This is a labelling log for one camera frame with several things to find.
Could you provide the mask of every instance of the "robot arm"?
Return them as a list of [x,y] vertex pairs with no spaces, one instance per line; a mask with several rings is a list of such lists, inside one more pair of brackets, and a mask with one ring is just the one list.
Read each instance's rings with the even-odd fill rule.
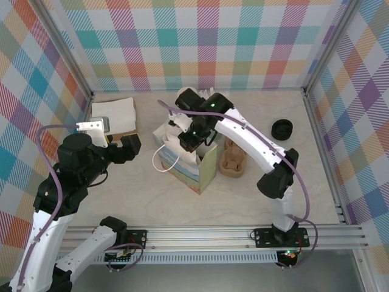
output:
[[[260,192],[270,199],[273,206],[273,227],[277,232],[283,234],[281,236],[281,238],[284,238],[283,241],[289,240],[291,230],[298,226],[293,219],[288,217],[289,214],[294,214],[294,205],[289,188],[293,183],[293,171],[262,140],[273,146],[293,166],[297,165],[298,153],[293,148],[286,151],[268,140],[243,118],[228,99],[219,93],[213,94],[206,100],[199,97],[191,89],[187,89],[177,98],[176,106],[181,110],[181,113],[170,112],[170,125],[177,125],[181,128],[182,133],[178,138],[181,146],[186,151],[194,151],[210,136],[211,130],[214,130],[230,138],[254,158],[265,172],[265,175],[258,181],[257,187]],[[223,116],[229,116],[243,126],[230,119],[223,118]]]
[[[52,175],[49,175],[38,187],[33,204],[33,227],[22,262],[11,282],[0,287],[0,291],[70,291],[72,283],[95,256],[115,243],[126,243],[126,223],[107,217],[88,240],[67,257],[55,262],[66,229],[81,201],[88,195],[88,187],[101,174],[106,173],[109,164],[131,161],[139,153],[140,141],[137,135],[122,137],[121,142],[123,146],[120,148],[117,144],[106,142],[98,147],[92,143],[91,136],[85,133],[75,133],[64,139],[57,150],[59,163],[53,167],[63,191],[60,209],[44,234],[36,241],[36,235],[55,213],[58,202],[57,187]],[[18,286],[22,266],[28,258],[23,285]]]

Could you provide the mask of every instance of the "beige table surface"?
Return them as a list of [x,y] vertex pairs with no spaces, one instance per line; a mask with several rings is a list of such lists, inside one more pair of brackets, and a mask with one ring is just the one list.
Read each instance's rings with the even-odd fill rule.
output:
[[[263,171],[248,158],[246,172],[239,179],[216,177],[198,195],[169,173],[157,172],[151,157],[156,150],[152,132],[167,118],[168,112],[157,104],[162,99],[174,105],[173,91],[98,93],[96,102],[134,97],[142,148],[135,160],[110,165],[109,178],[89,189],[75,214],[73,226],[95,226],[106,216],[117,217],[133,226],[241,225],[271,224],[269,199],[256,188]],[[230,91],[228,98],[241,114],[263,134],[278,119],[289,119],[294,130],[287,141],[277,141],[285,149],[294,147],[300,154],[301,173],[311,199],[309,219],[319,224],[338,223],[305,106],[299,91]],[[223,139],[218,141],[222,151]],[[303,192],[295,179],[293,185],[296,215],[305,212]]]

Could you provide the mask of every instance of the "black rubber cap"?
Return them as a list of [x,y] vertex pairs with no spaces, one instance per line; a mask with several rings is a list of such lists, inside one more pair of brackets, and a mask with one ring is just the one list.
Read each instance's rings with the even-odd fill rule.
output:
[[278,120],[273,124],[272,136],[279,141],[288,140],[293,131],[293,124],[290,120]]

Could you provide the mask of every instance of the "plaid wallpaper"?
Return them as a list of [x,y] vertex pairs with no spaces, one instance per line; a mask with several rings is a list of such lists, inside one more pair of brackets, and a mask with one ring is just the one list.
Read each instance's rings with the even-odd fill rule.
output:
[[388,291],[389,0],[364,1],[312,93],[351,221],[366,227]]
[[44,2],[91,87],[120,91],[299,88],[342,0]]
[[[35,133],[42,125],[81,120],[86,104],[27,0],[0,0],[0,285],[22,256],[36,189],[48,174]],[[43,136],[52,161],[68,134]]]
[[314,58],[313,62],[311,63],[311,67],[309,67],[308,73],[306,74],[306,77],[304,79],[302,87],[305,87],[308,84],[309,79],[311,78],[312,73],[316,68],[317,62],[322,57],[324,50],[327,48],[327,44],[330,41],[330,39],[332,38],[332,35],[335,31],[335,28],[338,25],[340,19],[342,18],[342,15],[343,15],[344,11],[346,10],[349,2],[350,2],[350,0],[342,0],[342,3],[340,4],[338,11],[335,14],[335,17],[334,17],[333,21],[331,22],[331,25],[329,26],[329,29],[326,33],[326,36],[324,37],[322,43],[320,44],[319,50],[316,52],[315,58]]

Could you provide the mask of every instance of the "white cable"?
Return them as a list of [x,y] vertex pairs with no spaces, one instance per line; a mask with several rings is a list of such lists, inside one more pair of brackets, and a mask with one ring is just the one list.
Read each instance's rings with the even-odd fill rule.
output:
[[153,163],[153,166],[156,170],[158,170],[159,172],[168,172],[169,170],[171,170],[178,162],[178,160],[180,159],[180,156],[177,157],[176,161],[173,163],[173,165],[171,167],[169,167],[168,169],[164,169],[164,170],[161,170],[161,169],[158,169],[156,167],[156,165],[154,164],[154,158],[156,157],[156,154],[158,153],[159,150],[161,150],[162,148],[164,148],[165,144],[163,144],[161,147],[159,147],[157,149],[157,151],[154,152],[154,155],[153,155],[153,158],[151,158],[151,162]]

